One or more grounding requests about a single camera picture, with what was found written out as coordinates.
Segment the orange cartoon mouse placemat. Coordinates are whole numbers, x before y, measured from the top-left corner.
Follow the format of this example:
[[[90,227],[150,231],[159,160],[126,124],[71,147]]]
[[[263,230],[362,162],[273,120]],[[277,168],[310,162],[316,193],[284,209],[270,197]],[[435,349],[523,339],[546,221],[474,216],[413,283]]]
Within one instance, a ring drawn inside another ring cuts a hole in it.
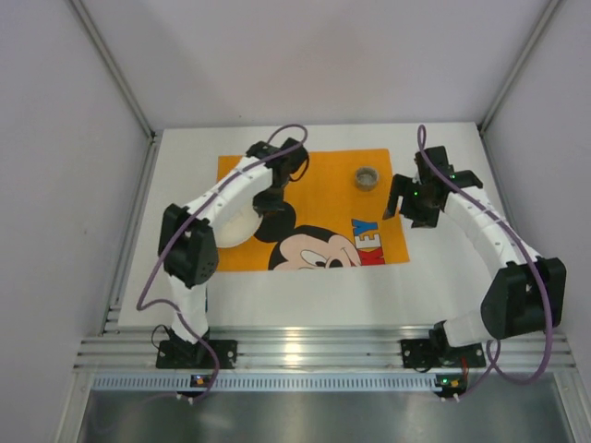
[[[405,263],[399,217],[383,220],[392,165],[386,149],[312,152],[285,190],[292,216],[263,225],[245,243],[220,250],[220,271],[339,269]],[[356,188],[355,172],[375,168],[375,189]]]

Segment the small grey ceramic cup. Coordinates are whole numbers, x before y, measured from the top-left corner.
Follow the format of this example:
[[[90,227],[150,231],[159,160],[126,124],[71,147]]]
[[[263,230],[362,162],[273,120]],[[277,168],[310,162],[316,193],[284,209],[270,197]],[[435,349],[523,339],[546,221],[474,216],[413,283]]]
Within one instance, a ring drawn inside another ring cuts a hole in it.
[[[355,172],[356,188],[363,192],[375,189],[380,181],[379,172],[370,166],[362,166]]]

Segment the cream round plate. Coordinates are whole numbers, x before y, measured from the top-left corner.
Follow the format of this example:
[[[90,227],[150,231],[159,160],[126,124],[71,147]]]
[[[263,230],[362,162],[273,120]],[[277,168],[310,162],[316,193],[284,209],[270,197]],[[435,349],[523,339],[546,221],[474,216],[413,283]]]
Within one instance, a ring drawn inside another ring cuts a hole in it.
[[[246,242],[258,230],[261,217],[251,203],[245,204],[226,221],[216,220],[213,227],[215,243],[219,248],[236,247]]]

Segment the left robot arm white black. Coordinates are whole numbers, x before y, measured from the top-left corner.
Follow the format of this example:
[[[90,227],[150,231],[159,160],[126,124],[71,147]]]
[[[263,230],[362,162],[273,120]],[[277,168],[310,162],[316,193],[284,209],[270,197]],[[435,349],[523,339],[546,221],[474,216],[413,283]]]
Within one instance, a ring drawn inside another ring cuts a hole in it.
[[[171,285],[172,332],[191,345],[209,330],[207,282],[221,248],[241,245],[265,224],[292,216],[284,191],[292,175],[308,163],[303,143],[288,138],[277,148],[257,142],[210,191],[163,214],[158,256]]]

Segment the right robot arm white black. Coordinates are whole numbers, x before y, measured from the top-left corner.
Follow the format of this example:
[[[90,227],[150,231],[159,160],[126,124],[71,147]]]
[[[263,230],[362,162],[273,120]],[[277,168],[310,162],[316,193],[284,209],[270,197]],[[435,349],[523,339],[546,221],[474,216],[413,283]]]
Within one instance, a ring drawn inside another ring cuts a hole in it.
[[[392,178],[385,218],[400,214],[415,228],[434,228],[445,214],[464,233],[491,276],[480,305],[436,323],[428,339],[439,358],[482,341],[549,332],[561,323],[567,269],[523,241],[494,208],[481,180],[457,171],[442,147],[421,149],[415,177]]]

